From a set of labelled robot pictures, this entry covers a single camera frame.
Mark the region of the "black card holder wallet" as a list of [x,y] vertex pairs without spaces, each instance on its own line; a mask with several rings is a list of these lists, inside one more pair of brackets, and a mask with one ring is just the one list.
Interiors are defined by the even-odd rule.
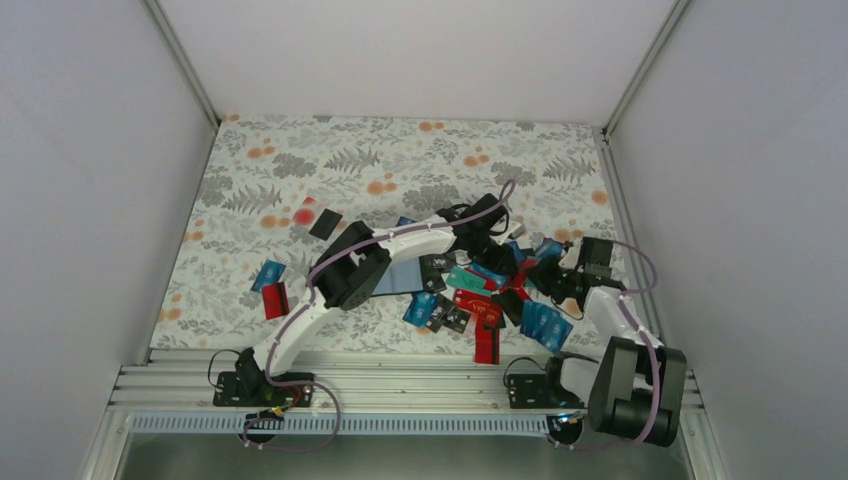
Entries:
[[444,255],[425,255],[417,259],[393,264],[378,282],[372,297],[437,293],[446,288],[443,275],[455,265]]

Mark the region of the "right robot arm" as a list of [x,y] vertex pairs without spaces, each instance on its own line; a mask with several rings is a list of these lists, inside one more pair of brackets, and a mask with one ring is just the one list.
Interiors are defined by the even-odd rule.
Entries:
[[[610,262],[616,240],[586,237],[565,254],[545,256],[527,276],[551,306],[526,302],[521,328],[553,351],[541,391],[555,407],[584,407],[591,428],[633,443],[670,446],[677,437],[687,359],[668,348],[634,313],[629,289],[614,278]],[[576,302],[605,347],[600,358],[567,353],[573,325],[557,306]]]

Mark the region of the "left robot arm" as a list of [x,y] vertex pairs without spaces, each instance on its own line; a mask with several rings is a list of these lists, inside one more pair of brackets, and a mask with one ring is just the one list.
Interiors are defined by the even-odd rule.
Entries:
[[493,228],[506,220],[515,183],[497,196],[486,194],[469,207],[443,208],[418,222],[386,229],[351,223],[305,277],[305,296],[280,325],[235,363],[239,396],[255,405],[270,402],[278,377],[328,322],[369,300],[389,267],[426,255],[462,250],[469,256],[504,248]]

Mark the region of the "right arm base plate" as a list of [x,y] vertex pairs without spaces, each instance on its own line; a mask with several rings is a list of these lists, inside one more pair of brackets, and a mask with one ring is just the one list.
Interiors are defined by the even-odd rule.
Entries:
[[510,374],[506,389],[511,409],[581,409],[583,402],[543,374]]

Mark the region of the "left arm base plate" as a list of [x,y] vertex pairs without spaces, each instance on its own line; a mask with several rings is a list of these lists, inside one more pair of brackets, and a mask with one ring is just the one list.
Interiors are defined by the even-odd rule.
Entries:
[[306,385],[289,387],[274,386],[262,379],[258,389],[249,393],[236,372],[221,372],[218,375],[212,403],[216,407],[299,407],[311,406],[313,388]]

